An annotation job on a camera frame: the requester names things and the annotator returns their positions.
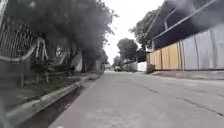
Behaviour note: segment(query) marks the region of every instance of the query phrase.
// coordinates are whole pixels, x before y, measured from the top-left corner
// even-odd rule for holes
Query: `sky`
[[[140,21],[147,12],[157,9],[164,0],[103,0],[106,5],[119,15],[112,23],[115,35],[110,35],[105,51],[109,57],[108,61],[113,64],[113,59],[119,55],[117,43],[122,38],[135,39],[129,30]]]

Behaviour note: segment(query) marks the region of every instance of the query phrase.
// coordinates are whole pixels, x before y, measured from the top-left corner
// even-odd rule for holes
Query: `house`
[[[224,69],[224,1],[165,0],[145,39],[155,70]]]

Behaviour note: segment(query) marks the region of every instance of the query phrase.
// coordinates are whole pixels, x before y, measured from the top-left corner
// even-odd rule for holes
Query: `road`
[[[106,72],[50,128],[223,128],[224,82]]]

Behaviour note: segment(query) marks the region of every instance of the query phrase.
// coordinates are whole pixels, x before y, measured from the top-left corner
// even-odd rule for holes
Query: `metal sheet wall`
[[[216,68],[224,68],[224,24],[211,29],[214,38],[214,53]]]
[[[164,70],[170,69],[170,52],[169,47],[162,49],[162,67]]]
[[[181,61],[181,69],[185,69],[185,59],[184,59],[184,48],[183,41],[179,42],[179,52],[180,52],[180,61]]]
[[[150,64],[155,65],[155,53],[150,53]]]
[[[180,69],[181,61],[179,54],[179,43],[175,43],[169,46],[169,55],[170,55],[170,68],[169,69]]]
[[[199,65],[197,56],[197,46],[194,36],[183,40],[181,43],[182,55],[184,58],[184,69],[197,70]]]
[[[214,50],[210,31],[205,31],[195,36],[198,52],[199,69],[215,68]]]
[[[146,54],[146,61],[147,61],[147,69],[149,69],[150,68],[150,53],[147,53]]]
[[[156,70],[162,69],[162,55],[161,50],[155,52],[155,68]]]

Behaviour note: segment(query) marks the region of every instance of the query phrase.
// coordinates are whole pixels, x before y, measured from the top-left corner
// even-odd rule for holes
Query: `white wall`
[[[131,65],[132,71],[138,71],[138,63],[137,62],[131,63],[130,65]]]
[[[76,72],[82,71],[82,64],[83,64],[83,57],[82,57],[82,51],[79,52],[78,55],[72,60],[72,66],[75,66]]]
[[[139,72],[145,72],[146,68],[147,68],[146,62],[138,63],[138,71]]]

